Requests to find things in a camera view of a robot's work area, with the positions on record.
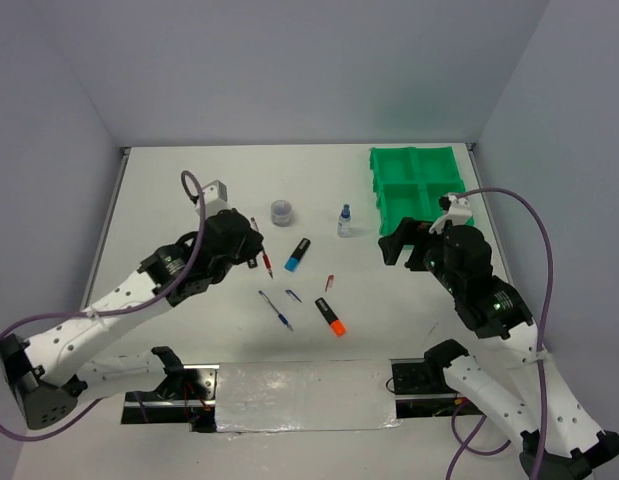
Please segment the red gel pen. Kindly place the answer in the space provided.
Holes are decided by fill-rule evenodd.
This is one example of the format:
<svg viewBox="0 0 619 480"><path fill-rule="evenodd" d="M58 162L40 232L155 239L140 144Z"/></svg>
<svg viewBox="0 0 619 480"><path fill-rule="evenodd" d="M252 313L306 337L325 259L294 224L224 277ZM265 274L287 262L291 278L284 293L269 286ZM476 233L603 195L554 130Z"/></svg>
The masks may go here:
<svg viewBox="0 0 619 480"><path fill-rule="evenodd" d="M250 217L250 223L252 225L252 228L256 232L260 233L260 229L258 227L258 224L257 224L257 221L256 221L255 217L253 217L253 216ZM264 247L264 244L263 244L263 247L262 247L262 257L263 257L263 262L265 264L267 273L270 276L270 278L273 280L274 279L273 268L272 268L272 264L271 264L271 260L269 258L269 255L267 254L266 249Z"/></svg>

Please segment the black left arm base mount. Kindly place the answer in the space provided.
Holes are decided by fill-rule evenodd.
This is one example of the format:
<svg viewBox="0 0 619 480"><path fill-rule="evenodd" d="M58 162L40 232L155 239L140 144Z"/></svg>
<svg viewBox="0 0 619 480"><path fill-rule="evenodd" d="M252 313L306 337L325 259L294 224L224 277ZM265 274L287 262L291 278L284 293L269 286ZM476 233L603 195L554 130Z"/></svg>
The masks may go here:
<svg viewBox="0 0 619 480"><path fill-rule="evenodd" d="M215 433L218 364L189 364L184 374L153 391L125 394L122 425L182 425L191 432Z"/></svg>

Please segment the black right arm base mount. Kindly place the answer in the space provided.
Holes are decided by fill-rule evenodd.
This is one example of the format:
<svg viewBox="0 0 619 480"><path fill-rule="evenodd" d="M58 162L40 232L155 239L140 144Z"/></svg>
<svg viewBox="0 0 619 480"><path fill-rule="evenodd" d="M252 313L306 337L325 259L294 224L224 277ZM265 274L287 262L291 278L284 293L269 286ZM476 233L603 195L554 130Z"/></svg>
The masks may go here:
<svg viewBox="0 0 619 480"><path fill-rule="evenodd" d="M468 401L449 388L424 358L392 360L385 388L394 396L400 420L450 417Z"/></svg>

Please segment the blue gel pen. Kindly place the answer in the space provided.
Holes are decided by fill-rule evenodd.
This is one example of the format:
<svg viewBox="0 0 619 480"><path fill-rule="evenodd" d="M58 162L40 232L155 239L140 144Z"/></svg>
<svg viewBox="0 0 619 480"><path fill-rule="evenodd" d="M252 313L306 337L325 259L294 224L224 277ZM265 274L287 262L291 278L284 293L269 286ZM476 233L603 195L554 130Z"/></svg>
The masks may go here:
<svg viewBox="0 0 619 480"><path fill-rule="evenodd" d="M276 317L280 320L280 322L291 332L294 332L293 327L287 320L287 318L280 312L280 310L274 305L274 303L270 300L270 298L266 295L266 293L262 290L258 291L261 298L266 302L266 304L275 312Z"/></svg>

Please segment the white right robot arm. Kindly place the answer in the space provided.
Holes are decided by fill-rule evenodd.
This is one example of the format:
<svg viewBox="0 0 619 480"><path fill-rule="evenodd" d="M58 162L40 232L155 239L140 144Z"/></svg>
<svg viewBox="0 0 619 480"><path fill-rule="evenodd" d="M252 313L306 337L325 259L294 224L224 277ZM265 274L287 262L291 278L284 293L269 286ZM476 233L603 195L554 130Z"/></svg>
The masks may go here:
<svg viewBox="0 0 619 480"><path fill-rule="evenodd" d="M591 418L553 357L538 348L531 312L518 291L494 274L491 247L478 229L448 224L435 232L431 223L405 217L378 244L387 265L411 247L406 268L436 278L465 327L508 373L516 394L455 340L424 355L425 383L435 391L451 388L481 410L507 436L529 478L586 479L619 456L619 434Z"/></svg>

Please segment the red pen cap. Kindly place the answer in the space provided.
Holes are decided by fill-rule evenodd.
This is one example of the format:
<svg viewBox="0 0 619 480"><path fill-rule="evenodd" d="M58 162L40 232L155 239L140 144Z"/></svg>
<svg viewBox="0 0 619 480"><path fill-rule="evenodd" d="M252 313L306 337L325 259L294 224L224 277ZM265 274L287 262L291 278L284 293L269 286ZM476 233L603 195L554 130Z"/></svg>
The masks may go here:
<svg viewBox="0 0 619 480"><path fill-rule="evenodd" d="M325 284L325 293L328 292L332 287L333 287L333 283L335 280L335 275L331 274L328 276L327 280L326 280L326 284Z"/></svg>

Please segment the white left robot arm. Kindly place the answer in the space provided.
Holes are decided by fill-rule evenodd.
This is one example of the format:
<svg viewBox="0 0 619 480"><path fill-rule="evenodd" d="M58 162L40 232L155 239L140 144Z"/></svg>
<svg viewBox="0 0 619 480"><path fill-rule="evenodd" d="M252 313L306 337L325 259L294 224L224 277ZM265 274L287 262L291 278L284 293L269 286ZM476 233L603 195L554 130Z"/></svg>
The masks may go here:
<svg viewBox="0 0 619 480"><path fill-rule="evenodd" d="M167 346L139 355L102 352L142 323L220 283L231 268L256 257L263 237L234 209L206 219L159 247L124 282L56 327L28 338L0 340L0 365L26 425L41 430L66 418L79 404L121 392L178 396L187 382L180 358Z"/></svg>

